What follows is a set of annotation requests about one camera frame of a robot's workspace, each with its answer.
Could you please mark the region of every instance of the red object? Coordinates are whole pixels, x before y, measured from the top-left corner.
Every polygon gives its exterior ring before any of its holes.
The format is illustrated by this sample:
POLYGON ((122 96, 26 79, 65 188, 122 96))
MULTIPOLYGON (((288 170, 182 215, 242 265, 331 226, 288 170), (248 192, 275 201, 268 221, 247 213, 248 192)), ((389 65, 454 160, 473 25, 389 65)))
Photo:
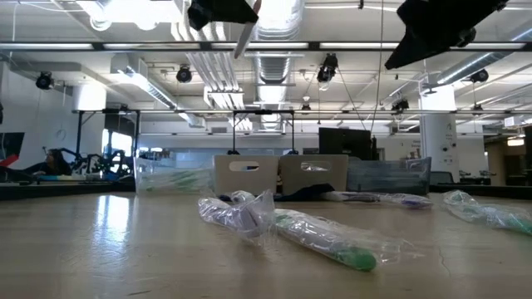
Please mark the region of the red object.
POLYGON ((18 155, 12 154, 6 159, 0 161, 0 166, 8 167, 9 165, 15 163, 18 160, 18 155))

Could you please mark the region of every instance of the person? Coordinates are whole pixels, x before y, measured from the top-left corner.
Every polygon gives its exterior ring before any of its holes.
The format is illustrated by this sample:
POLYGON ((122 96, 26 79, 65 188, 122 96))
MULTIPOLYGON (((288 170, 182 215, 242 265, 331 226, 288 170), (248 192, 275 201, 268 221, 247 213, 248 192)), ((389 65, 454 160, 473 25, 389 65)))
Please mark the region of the person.
POLYGON ((48 150, 44 162, 24 169, 24 172, 32 175, 72 175, 70 165, 59 149, 48 150))

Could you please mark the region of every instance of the desk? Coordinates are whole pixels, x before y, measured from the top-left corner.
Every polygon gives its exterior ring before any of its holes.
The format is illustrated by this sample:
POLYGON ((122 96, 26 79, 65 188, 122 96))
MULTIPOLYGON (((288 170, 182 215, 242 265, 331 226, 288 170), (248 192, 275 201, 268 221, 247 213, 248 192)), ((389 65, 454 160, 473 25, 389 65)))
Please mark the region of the desk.
POLYGON ((277 204, 403 237, 425 253, 363 273, 283 238, 265 250, 251 247, 204 223, 196 199, 125 193, 0 201, 0 293, 21 299, 501 299, 532 293, 531 237, 465 223, 439 208, 277 204))

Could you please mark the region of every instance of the white pillar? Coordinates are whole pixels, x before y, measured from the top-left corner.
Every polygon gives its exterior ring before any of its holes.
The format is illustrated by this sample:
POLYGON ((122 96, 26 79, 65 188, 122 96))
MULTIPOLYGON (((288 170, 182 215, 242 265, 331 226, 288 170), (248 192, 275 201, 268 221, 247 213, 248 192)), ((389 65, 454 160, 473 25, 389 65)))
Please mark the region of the white pillar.
MULTIPOLYGON (((434 88, 436 93, 420 94, 422 110, 456 110, 455 91, 452 86, 434 88)), ((445 171, 452 174, 455 182, 460 181, 458 149, 456 147, 455 115, 424 115, 421 117, 421 151, 423 157, 432 157, 431 171, 445 171)))

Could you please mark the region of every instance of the table surface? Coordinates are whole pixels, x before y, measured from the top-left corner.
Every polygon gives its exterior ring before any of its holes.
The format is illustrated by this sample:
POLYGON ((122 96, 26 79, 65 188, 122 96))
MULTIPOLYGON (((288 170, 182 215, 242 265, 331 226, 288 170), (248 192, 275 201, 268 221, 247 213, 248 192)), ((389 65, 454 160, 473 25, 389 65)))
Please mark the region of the table surface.
MULTIPOLYGON (((358 272, 283 238, 204 223, 198 196, 0 201, 1 298, 530 298, 532 238, 436 206, 278 203, 405 238, 425 256, 358 272)), ((437 203, 440 195, 432 195, 437 203)), ((531 210, 529 203, 479 199, 531 210)))

